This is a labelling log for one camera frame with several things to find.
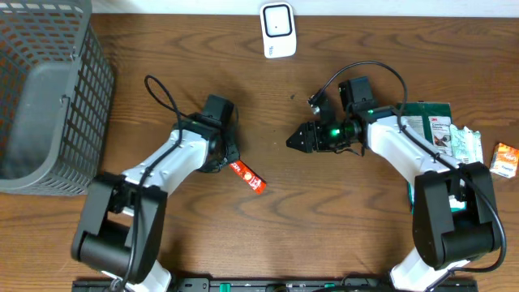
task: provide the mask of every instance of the orange box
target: orange box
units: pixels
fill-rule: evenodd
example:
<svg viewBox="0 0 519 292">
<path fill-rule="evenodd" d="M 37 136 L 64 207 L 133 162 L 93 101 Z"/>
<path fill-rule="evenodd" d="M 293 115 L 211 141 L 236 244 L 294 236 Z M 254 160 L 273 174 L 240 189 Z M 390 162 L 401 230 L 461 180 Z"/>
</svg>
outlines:
<svg viewBox="0 0 519 292">
<path fill-rule="evenodd" d="M 519 150 L 499 143 L 494 148 L 490 171 L 506 178 L 513 178 L 516 176 L 518 161 Z"/>
</svg>

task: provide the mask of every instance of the red snack bar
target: red snack bar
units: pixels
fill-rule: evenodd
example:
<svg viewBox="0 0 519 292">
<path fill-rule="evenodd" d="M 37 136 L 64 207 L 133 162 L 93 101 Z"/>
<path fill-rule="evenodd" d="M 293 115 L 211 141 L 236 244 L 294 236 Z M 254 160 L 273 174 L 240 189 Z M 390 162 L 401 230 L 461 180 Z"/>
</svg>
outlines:
<svg viewBox="0 0 519 292">
<path fill-rule="evenodd" d="M 234 172 L 240 176 L 244 181 L 246 181 L 249 186 L 256 192 L 256 194 L 261 195 L 267 183 L 261 179 L 257 174 L 254 173 L 250 168 L 248 168 L 245 163 L 242 161 L 236 161 L 234 163 L 229 164 L 230 168 L 234 170 Z"/>
</svg>

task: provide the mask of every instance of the wooden table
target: wooden table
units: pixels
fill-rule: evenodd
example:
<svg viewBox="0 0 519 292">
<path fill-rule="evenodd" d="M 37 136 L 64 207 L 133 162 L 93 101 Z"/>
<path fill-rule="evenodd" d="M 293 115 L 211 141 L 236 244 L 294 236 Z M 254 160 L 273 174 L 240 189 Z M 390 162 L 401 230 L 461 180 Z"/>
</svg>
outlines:
<svg viewBox="0 0 519 292">
<path fill-rule="evenodd" d="M 413 248 L 412 218 L 405 182 L 389 163 L 370 152 L 307 155 L 285 146 L 313 118 L 307 98 L 346 64 L 386 62 L 404 76 L 410 100 L 450 102 L 458 126 L 481 131 L 487 165 L 496 143 L 519 147 L 519 20 L 296 22 L 297 53 L 267 60 L 256 16 L 92 17 L 118 74 L 104 170 L 131 168 L 169 134 L 174 115 L 146 93 L 149 73 L 184 112 L 200 110 L 209 93 L 234 102 L 242 159 L 268 181 L 257 195 L 230 169 L 190 175 L 169 198 L 159 255 L 166 268 L 214 277 L 341 277 L 384 273 L 404 259 Z M 382 104 L 401 100 L 400 84 L 377 67 L 340 80 L 362 75 Z M 481 291 L 516 291 L 519 180 L 494 179 L 508 257 L 499 271 L 475 277 Z M 99 277 L 70 256 L 84 198 L 0 195 L 1 291 L 68 291 L 77 277 Z"/>
</svg>

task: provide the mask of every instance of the gray basket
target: gray basket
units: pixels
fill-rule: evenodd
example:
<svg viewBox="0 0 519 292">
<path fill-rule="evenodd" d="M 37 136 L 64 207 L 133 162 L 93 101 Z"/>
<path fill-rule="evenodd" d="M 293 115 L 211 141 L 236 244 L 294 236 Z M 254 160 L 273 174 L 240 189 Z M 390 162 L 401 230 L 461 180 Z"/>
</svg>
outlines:
<svg viewBox="0 0 519 292">
<path fill-rule="evenodd" d="M 0 191 L 76 195 L 98 171 L 114 75 L 90 1 L 0 0 Z"/>
</svg>

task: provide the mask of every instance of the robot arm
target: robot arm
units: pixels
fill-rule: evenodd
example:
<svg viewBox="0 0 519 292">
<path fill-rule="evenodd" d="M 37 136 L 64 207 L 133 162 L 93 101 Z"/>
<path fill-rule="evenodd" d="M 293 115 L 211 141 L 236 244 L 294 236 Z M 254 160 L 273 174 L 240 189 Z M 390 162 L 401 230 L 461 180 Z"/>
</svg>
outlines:
<svg viewBox="0 0 519 292">
<path fill-rule="evenodd" d="M 461 165 L 440 153 L 407 127 L 409 134 L 427 147 L 432 156 L 403 131 L 393 107 L 379 107 L 366 77 L 339 84 L 347 119 L 338 122 L 324 92 L 309 100 L 320 121 L 303 123 L 286 145 L 303 152 L 354 152 L 362 144 L 385 158 L 414 188 L 413 238 L 415 249 L 390 273 L 399 290 L 424 291 L 449 273 L 500 248 L 500 233 L 489 210 L 474 190 L 465 186 L 457 171 L 483 190 L 495 208 L 490 171 L 481 163 Z M 456 171 L 437 161 L 441 157 Z M 452 213 L 450 202 L 466 209 Z"/>
<path fill-rule="evenodd" d="M 156 261 L 161 244 L 167 198 L 195 170 L 218 170 L 239 159 L 234 131 L 229 131 L 234 105 L 210 95 L 202 114 L 182 120 L 182 141 L 152 170 L 140 194 L 139 228 L 136 253 L 127 288 L 135 292 L 166 291 L 169 272 Z M 104 173 L 88 187 L 78 229 L 72 244 L 72 257 L 111 276 L 123 277 L 131 256 L 133 225 L 111 221 L 109 213 L 133 216 L 135 193 L 146 167 L 177 142 L 179 130 L 149 158 L 122 175 Z"/>
</svg>

